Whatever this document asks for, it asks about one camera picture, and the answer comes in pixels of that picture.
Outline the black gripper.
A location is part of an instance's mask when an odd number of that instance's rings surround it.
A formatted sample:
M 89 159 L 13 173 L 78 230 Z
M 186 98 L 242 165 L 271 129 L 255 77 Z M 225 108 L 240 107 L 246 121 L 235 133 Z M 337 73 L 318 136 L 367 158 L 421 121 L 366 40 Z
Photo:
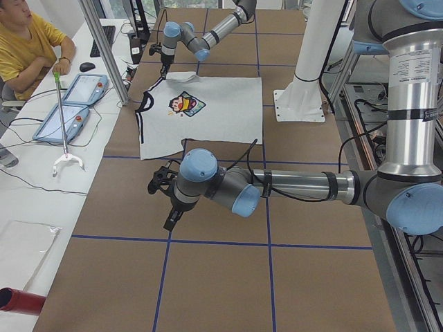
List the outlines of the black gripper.
M 173 56 L 172 55 L 167 55 L 165 53 L 163 53 L 161 55 L 161 61 L 162 61 L 162 67 L 161 67 L 161 77 L 166 77 L 166 75 L 168 74 L 169 70 L 170 70 L 170 66 L 173 64 Z
M 184 203 L 175 196 L 173 196 L 170 200 L 172 203 L 172 211 L 169 213 L 163 226 L 163 228 L 166 230 L 173 230 L 183 214 L 194 208 L 194 203 Z

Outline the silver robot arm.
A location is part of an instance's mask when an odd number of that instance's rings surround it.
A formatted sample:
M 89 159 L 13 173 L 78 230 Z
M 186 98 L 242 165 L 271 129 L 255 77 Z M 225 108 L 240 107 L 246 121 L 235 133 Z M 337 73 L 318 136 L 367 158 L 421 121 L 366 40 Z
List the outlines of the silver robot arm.
M 234 4 L 235 9 L 201 37 L 195 33 L 194 25 L 188 21 L 181 24 L 174 21 L 165 23 L 163 41 L 157 45 L 156 50 L 152 47 L 151 51 L 151 53 L 156 51 L 161 55 L 160 75 L 163 79 L 166 78 L 174 63 L 178 43 L 182 43 L 198 62 L 203 62 L 223 38 L 241 25 L 249 24 L 255 18 L 257 1 L 234 1 Z
M 203 76 L 239 75 L 262 78 L 263 143 L 251 151 L 254 168 L 334 172 L 345 123 L 332 114 L 324 122 L 278 122 L 272 93 L 284 88 L 299 57 L 305 23 L 296 10 L 259 10 L 251 25 L 221 43 Z M 172 232 L 185 241 L 288 243 L 311 246 L 368 247 L 368 230 L 358 207 L 338 201 L 304 203 L 284 197 L 262 199 L 243 218 L 201 199 Z

